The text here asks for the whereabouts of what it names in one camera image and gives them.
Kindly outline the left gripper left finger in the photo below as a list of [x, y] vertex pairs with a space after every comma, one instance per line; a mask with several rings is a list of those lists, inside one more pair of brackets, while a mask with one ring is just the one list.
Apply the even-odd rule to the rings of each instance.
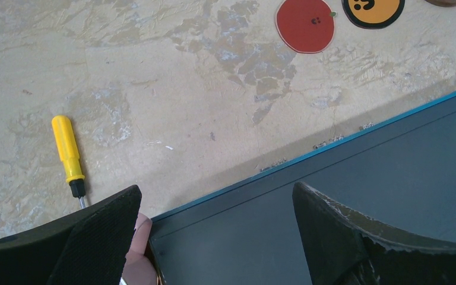
[[0, 239], [0, 284], [119, 284], [142, 194], [136, 185]]

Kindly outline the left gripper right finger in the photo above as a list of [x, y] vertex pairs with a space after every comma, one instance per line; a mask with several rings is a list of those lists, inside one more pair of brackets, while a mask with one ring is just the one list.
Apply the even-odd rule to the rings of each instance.
[[294, 214], [313, 284], [456, 284], [456, 243], [375, 220], [303, 182]]

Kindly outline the red apple coaster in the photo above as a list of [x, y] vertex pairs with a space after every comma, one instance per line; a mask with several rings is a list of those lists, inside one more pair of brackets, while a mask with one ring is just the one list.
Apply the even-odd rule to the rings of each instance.
[[285, 0], [275, 14], [282, 41], [297, 53], [320, 53], [332, 42], [333, 11], [325, 1]]

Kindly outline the orange smiley coaster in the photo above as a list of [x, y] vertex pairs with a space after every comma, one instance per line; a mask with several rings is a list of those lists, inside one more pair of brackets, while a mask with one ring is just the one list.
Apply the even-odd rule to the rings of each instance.
[[383, 29], [401, 15], [405, 0], [342, 0], [347, 18], [363, 29]]

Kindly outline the dark brown wooden coaster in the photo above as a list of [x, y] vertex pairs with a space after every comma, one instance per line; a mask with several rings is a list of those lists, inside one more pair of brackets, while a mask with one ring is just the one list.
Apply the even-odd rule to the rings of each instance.
[[456, 7], [456, 0], [426, 0], [426, 2], [439, 7]]

